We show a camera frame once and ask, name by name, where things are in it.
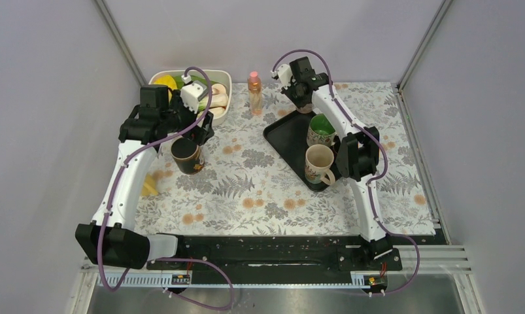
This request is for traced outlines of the black mug with tan rim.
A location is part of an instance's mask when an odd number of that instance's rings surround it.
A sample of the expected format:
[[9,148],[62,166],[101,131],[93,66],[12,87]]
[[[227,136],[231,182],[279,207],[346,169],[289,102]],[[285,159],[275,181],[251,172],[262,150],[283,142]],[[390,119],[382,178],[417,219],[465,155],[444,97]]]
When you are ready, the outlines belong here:
[[196,174],[205,165],[202,147],[183,137],[176,139],[172,143],[171,156],[183,174]]

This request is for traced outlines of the beige upside-down mug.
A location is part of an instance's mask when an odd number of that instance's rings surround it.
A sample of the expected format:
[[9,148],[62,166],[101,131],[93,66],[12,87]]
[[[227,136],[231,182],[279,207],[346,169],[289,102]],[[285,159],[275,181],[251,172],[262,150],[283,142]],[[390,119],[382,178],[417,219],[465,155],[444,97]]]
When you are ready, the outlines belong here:
[[312,117],[308,131],[307,131],[307,144],[308,146],[313,145],[325,145],[331,147],[334,145],[336,137],[335,128],[322,113]]

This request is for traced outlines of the black serving tray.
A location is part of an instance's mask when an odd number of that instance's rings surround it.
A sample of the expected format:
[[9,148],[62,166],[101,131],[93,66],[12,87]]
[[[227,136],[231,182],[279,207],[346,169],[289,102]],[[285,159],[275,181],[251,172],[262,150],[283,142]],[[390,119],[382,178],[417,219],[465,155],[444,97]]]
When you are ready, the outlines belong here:
[[293,111],[266,127],[263,137],[308,189],[321,192],[328,188],[327,184],[322,181],[312,183],[305,177],[305,153],[309,148],[307,134],[314,116],[314,112],[303,114]]

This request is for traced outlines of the cream floral mug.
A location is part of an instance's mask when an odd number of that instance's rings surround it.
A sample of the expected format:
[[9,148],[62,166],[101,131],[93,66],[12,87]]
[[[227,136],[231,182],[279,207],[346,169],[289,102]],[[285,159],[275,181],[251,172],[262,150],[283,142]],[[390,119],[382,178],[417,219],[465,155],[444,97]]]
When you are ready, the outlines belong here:
[[332,150],[321,144],[310,146],[305,153],[305,178],[313,184],[335,184],[336,178],[331,170],[334,162]]

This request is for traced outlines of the yellow toy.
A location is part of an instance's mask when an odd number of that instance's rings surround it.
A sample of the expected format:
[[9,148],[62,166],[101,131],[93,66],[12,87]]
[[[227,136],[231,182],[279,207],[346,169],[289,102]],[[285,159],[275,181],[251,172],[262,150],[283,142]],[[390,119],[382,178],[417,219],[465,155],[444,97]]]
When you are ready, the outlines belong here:
[[143,187],[141,189],[141,197],[148,197],[148,196],[157,196],[159,194],[158,189],[156,187],[157,181],[151,174],[146,174],[143,182]]

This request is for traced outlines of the pink glass mug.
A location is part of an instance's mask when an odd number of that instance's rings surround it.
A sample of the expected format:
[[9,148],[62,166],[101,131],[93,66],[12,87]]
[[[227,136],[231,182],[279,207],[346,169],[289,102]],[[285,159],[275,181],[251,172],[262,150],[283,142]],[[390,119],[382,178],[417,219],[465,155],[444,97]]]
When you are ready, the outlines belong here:
[[304,107],[298,107],[296,109],[297,112],[301,113],[301,114],[309,114],[311,112],[313,112],[314,110],[314,106],[312,103],[309,103],[307,105],[305,105]]

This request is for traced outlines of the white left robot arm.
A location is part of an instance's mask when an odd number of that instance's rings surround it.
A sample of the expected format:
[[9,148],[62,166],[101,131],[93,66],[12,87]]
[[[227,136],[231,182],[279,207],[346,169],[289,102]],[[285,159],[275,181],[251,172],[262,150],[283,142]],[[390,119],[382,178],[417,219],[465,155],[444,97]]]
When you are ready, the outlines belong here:
[[209,90],[198,80],[178,90],[162,84],[141,87],[139,104],[120,126],[117,161],[101,205],[90,223],[76,227],[76,240],[91,262],[131,269],[159,258],[173,269],[187,263],[188,252],[177,236],[136,233],[135,214],[160,145],[180,136],[202,145],[213,136],[213,115],[199,111]]

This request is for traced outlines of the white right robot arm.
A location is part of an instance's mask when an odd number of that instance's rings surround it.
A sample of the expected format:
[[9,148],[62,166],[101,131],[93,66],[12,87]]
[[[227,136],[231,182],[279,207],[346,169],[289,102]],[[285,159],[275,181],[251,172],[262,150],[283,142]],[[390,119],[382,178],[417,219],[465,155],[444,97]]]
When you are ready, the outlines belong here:
[[392,252],[393,246],[381,226],[377,199],[377,167],[386,156],[381,152],[379,132],[368,128],[348,109],[331,77],[316,73],[307,57],[274,65],[272,77],[282,84],[281,92],[298,108],[313,105],[331,123],[339,137],[335,164],[351,186],[361,220],[363,239],[360,261],[375,270]]

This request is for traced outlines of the pink drink bottle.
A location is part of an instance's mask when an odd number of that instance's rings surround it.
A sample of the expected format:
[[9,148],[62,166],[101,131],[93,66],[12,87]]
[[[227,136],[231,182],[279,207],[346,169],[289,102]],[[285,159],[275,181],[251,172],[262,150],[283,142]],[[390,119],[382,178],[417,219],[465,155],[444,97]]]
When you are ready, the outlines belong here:
[[262,81],[257,71],[252,71],[247,80],[250,112],[258,115],[262,112]]

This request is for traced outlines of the white plastic vegetable tub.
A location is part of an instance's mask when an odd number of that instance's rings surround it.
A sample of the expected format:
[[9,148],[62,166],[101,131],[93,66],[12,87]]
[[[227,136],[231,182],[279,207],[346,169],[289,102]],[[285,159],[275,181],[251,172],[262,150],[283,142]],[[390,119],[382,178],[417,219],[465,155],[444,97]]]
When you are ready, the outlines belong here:
[[[219,126],[225,119],[230,109],[232,83],[231,76],[228,72],[217,69],[203,70],[211,80],[212,84],[212,103],[209,111],[214,115],[212,125]],[[160,71],[153,75],[149,81],[150,84],[155,84],[157,80],[166,76],[171,76],[175,81],[175,86],[180,89],[183,86],[181,75],[184,70],[166,70]]]

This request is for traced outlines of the white napa cabbage toy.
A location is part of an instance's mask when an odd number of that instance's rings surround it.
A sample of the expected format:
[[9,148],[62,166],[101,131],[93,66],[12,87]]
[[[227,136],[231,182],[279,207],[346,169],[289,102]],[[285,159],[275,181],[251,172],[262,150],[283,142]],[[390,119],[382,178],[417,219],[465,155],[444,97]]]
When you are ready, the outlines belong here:
[[168,87],[169,95],[172,95],[172,91],[178,88],[176,80],[171,75],[162,75],[153,80],[152,84],[165,85]]

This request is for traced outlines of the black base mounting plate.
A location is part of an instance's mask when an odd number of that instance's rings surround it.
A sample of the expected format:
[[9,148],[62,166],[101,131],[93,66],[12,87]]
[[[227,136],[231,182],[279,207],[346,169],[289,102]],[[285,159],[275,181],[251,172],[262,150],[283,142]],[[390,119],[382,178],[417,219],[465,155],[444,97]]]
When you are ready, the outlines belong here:
[[[302,256],[322,258],[332,249],[341,246],[357,245],[354,258],[349,261],[363,262],[365,266],[375,261],[368,261],[362,250],[363,240],[359,236],[192,236],[181,235],[178,238],[178,258],[201,261],[224,262],[230,260],[281,261],[301,260]],[[308,279],[330,279],[348,273],[347,271],[320,272],[314,268],[301,270],[247,270],[246,273],[232,271],[231,278],[248,280],[270,280],[278,277],[294,282]]]

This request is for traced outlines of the left small control board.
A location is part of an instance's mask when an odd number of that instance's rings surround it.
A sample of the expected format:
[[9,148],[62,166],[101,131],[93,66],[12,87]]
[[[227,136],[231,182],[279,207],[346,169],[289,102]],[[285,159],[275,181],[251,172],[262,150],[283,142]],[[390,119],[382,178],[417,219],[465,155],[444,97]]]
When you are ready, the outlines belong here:
[[173,274],[171,276],[171,285],[189,285],[191,283],[191,275],[189,274]]

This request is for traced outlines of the small control board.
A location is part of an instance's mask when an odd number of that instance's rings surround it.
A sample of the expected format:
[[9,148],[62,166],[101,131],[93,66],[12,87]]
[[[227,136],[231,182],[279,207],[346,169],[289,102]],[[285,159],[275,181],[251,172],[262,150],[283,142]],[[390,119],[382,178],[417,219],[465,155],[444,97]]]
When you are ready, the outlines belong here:
[[377,285],[379,286],[379,285],[386,285],[387,284],[387,278],[385,276],[382,276],[382,277],[366,277],[365,281],[371,287],[377,286]]
[[191,283],[191,275],[189,274],[173,274],[171,276],[171,285],[189,285]]

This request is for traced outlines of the aluminium frame rail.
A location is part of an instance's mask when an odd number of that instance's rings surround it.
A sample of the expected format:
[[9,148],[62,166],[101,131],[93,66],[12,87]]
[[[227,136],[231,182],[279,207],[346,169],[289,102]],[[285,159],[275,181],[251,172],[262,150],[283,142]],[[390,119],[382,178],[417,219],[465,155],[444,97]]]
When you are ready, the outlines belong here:
[[[400,245],[394,247],[394,252],[387,256],[382,256],[380,260],[371,262],[371,265],[365,266],[363,262],[349,261],[354,258],[355,251],[360,251],[360,246],[347,245],[341,246],[337,249],[332,249],[331,253],[326,253],[324,257],[309,257],[302,256],[301,260],[281,260],[281,261],[255,261],[255,260],[230,260],[224,262],[224,260],[212,261],[212,263],[218,266],[228,277],[231,278],[232,271],[238,271],[246,273],[247,270],[292,270],[294,268],[300,268],[301,270],[308,270],[314,268],[320,272],[331,272],[331,271],[347,271],[354,273],[378,273],[382,267],[386,268],[386,272],[401,272],[408,274],[410,271],[416,270],[416,264],[419,262],[419,270],[417,274],[425,273],[441,273],[441,272],[462,272],[470,273],[471,267],[467,259],[467,254],[462,246],[449,246],[449,245],[424,245],[419,246],[419,256],[414,247],[408,245]],[[135,273],[175,273],[178,275],[189,274],[197,271],[208,271],[211,273],[213,270],[206,264],[203,263],[191,263],[192,266],[188,266],[189,262],[147,262],[146,266],[139,270],[129,270],[128,276]]]

